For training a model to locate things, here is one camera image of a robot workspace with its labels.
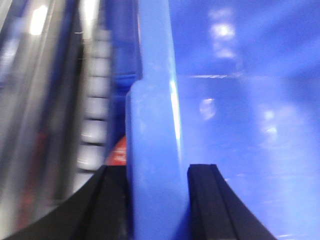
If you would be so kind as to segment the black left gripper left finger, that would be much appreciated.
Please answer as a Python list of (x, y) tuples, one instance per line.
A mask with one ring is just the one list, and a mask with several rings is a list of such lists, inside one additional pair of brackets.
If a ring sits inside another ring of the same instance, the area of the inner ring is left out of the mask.
[(127, 240), (125, 166), (103, 165), (69, 199), (10, 240)]

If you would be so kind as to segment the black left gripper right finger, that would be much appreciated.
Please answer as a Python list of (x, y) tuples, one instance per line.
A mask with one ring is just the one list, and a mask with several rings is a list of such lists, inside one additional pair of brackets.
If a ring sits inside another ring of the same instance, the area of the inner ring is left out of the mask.
[(194, 240), (273, 240), (227, 184), (215, 164), (192, 164), (187, 171)]

